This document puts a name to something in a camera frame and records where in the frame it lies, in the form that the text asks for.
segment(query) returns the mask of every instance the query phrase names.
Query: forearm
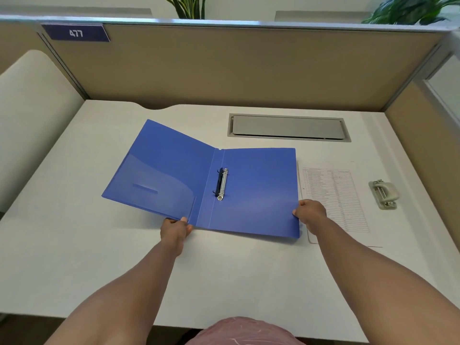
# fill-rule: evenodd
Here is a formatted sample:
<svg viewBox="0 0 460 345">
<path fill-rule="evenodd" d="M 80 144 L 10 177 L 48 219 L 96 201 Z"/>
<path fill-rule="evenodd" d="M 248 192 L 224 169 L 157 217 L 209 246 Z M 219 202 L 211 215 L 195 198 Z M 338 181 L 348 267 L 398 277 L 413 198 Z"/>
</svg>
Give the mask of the forearm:
<svg viewBox="0 0 460 345">
<path fill-rule="evenodd" d="M 420 276 L 358 243 L 326 217 L 311 225 L 371 343 L 449 344 L 460 337 L 460 310 Z"/>
<path fill-rule="evenodd" d="M 47 345 L 145 343 L 176 258 L 160 242 L 132 269 L 89 296 L 62 323 Z"/>
</svg>

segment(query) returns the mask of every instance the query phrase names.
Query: desk surface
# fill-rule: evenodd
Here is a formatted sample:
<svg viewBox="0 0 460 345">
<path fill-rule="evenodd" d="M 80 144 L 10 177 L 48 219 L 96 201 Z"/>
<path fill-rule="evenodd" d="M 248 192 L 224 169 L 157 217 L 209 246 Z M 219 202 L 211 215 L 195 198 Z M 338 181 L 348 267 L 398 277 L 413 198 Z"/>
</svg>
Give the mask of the desk surface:
<svg viewBox="0 0 460 345">
<path fill-rule="evenodd" d="M 229 113 L 342 117 L 352 142 L 229 138 Z M 161 217 L 101 197 L 146 119 L 218 148 L 294 147 L 306 165 L 356 165 L 377 250 L 459 305 L 460 256 L 384 114 L 86 101 L 0 221 L 0 312 L 66 317 L 159 241 Z M 395 211 L 378 209 L 368 189 L 380 178 L 402 193 Z M 247 316 L 296 336 L 366 341 L 305 230 L 295 243 L 195 230 L 155 324 L 206 328 Z"/>
</svg>

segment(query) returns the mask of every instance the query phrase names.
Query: green plant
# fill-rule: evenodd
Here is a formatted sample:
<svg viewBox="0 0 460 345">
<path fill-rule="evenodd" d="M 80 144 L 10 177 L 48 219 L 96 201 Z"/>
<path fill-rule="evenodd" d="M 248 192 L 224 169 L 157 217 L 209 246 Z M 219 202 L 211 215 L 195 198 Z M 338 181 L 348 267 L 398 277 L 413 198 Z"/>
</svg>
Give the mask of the green plant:
<svg viewBox="0 0 460 345">
<path fill-rule="evenodd" d="M 200 14 L 200 0 L 167 0 L 176 9 L 177 15 L 180 19 L 204 19 L 204 3 L 201 3 Z"/>
<path fill-rule="evenodd" d="M 446 20 L 439 13 L 449 5 L 460 5 L 460 0 L 385 0 L 363 23 L 427 25 Z"/>
</svg>

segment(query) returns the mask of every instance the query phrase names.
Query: dark floor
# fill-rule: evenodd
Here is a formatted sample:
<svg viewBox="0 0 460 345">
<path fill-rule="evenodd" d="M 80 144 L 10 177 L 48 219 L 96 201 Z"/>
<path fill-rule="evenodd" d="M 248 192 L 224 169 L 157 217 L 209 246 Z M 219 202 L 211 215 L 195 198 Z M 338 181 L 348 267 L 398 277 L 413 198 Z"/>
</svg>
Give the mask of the dark floor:
<svg viewBox="0 0 460 345">
<path fill-rule="evenodd" d="M 62 321 L 61 318 L 8 315 L 0 321 L 0 345 L 43 345 Z M 197 331 L 188 328 L 153 326 L 147 345 L 184 345 L 187 339 L 181 338 L 184 335 L 193 337 Z M 353 344 L 316 339 L 301 339 L 301 341 L 311 345 Z"/>
</svg>

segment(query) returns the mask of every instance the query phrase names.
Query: pink clothing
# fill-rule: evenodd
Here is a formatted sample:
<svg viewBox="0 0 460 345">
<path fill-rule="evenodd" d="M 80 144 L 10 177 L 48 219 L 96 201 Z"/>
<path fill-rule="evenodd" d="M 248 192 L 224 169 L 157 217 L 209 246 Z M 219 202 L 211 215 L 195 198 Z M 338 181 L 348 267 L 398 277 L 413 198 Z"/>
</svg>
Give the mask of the pink clothing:
<svg viewBox="0 0 460 345">
<path fill-rule="evenodd" d="M 187 345 L 304 345 L 287 330 L 247 317 L 221 320 Z"/>
</svg>

